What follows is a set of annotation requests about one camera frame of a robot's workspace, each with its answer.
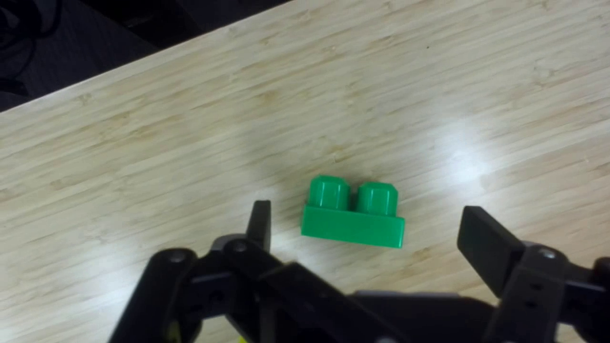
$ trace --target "bamboo table surface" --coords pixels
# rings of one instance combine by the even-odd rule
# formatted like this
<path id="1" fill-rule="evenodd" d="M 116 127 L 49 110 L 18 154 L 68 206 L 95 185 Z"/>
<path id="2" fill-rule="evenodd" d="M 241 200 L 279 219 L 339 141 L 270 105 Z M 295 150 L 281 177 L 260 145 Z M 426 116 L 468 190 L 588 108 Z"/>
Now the bamboo table surface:
<path id="1" fill-rule="evenodd" d="M 0 341 L 104 341 L 156 249 L 203 253 L 255 198 L 272 251 L 342 291 L 493 303 L 455 248 L 464 204 L 590 265 L 607 36 L 605 0 L 295 0 L 1 112 Z M 394 183 L 403 249 L 302 238 L 316 173 Z"/>

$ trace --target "green lego brick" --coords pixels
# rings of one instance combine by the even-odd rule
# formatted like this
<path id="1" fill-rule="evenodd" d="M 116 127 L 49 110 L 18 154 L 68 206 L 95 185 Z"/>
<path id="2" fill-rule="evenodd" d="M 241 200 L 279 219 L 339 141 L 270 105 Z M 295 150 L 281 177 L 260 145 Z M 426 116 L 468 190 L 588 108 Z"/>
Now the green lego brick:
<path id="1" fill-rule="evenodd" d="M 327 240 L 401 248 L 405 221 L 396 217 L 398 190 L 388 183 L 363 183 L 350 206 L 344 179 L 319 175 L 310 181 L 300 234 Z"/>

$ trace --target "dark floor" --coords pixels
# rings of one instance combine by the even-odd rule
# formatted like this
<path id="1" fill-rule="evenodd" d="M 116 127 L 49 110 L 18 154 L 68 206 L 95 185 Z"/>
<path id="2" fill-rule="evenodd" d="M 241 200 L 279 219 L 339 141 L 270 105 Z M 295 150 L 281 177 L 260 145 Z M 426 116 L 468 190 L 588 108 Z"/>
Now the dark floor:
<path id="1" fill-rule="evenodd" d="M 268 9 L 285 0 L 116 0 L 116 4 L 140 2 L 138 7 L 121 7 L 121 11 L 108 7 L 110 2 L 112 0 L 62 0 L 58 2 L 62 4 L 60 21 L 51 36 L 22 40 L 9 49 L 0 49 L 0 110 Z M 35 4 L 39 6 L 41 23 L 47 25 L 53 19 L 53 6 L 56 2 L 35 0 Z M 26 65 L 26 68 L 16 78 L 11 78 L 22 65 Z"/>

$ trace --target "wood grain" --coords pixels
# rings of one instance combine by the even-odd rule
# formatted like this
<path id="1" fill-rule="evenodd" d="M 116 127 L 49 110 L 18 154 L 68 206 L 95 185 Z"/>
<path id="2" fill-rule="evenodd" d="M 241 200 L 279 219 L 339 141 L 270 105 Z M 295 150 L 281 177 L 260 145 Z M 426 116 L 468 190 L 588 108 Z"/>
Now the wood grain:
<path id="1" fill-rule="evenodd" d="M 493 301 L 455 249 L 464 204 L 590 265 L 607 36 L 604 0 L 291 2 L 0 114 L 0 341 L 104 341 L 150 253 L 205 251 L 255 198 L 272 251 L 342 291 Z M 394 183 L 405 248 L 299 236 L 316 173 Z"/>

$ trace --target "lego block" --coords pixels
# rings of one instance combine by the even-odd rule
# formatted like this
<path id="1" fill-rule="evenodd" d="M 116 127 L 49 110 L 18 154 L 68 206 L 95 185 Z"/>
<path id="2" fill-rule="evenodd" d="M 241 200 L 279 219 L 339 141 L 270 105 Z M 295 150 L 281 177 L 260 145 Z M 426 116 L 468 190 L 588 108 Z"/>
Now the lego block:
<path id="1" fill-rule="evenodd" d="M 308 185 L 300 234 L 401 248 L 405 221 L 396 217 L 396 204 L 398 190 L 388 183 L 361 183 L 352 196 L 344 179 L 318 175 Z"/>

